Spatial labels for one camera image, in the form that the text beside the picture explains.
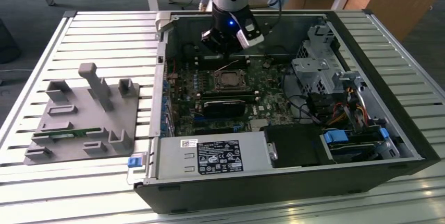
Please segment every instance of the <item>metal slatted table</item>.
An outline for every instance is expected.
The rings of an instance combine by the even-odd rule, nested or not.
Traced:
[[[444,91],[373,15],[338,11],[346,27],[441,157],[445,157]],[[445,217],[445,163],[390,180],[366,193],[158,215],[127,184],[127,158],[23,165],[48,97],[48,81],[77,75],[95,62],[108,84],[142,85],[135,151],[148,146],[158,41],[155,13],[79,12],[63,18],[0,129],[0,223],[412,223]],[[347,64],[354,62],[342,50]]]

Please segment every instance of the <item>blue latch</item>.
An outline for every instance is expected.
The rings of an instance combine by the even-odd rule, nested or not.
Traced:
[[[323,137],[326,143],[349,141],[345,130],[330,130],[323,134]]]
[[[142,167],[142,157],[130,157],[127,166],[128,168]]]
[[[386,139],[389,137],[387,130],[385,128],[381,128],[379,131],[381,131],[382,137]]]

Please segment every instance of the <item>metal bracket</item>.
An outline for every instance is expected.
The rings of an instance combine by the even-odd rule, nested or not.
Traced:
[[[298,72],[318,72],[322,69],[329,69],[327,61],[315,58],[295,58],[293,65]]]
[[[164,32],[166,30],[171,29],[174,25],[171,24],[172,21],[176,19],[172,19],[172,15],[170,12],[163,11],[156,13],[155,18],[155,26],[158,32]]]

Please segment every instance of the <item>power supply label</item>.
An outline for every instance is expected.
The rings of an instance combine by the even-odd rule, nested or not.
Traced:
[[[202,175],[243,171],[238,140],[198,143],[198,172]]]

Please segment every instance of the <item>floor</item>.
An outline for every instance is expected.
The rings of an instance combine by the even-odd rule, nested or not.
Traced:
[[[196,9],[199,0],[159,0],[160,10]],[[45,45],[52,36],[64,11],[112,11],[146,10],[147,0],[55,0],[49,7],[45,0],[0,0],[0,18],[17,42],[23,54],[17,60],[0,65],[0,70],[32,70]],[[437,0],[413,32],[403,41],[403,46],[445,89],[445,41],[440,38],[445,32],[445,0]],[[29,71],[0,72],[0,125],[3,124]]]

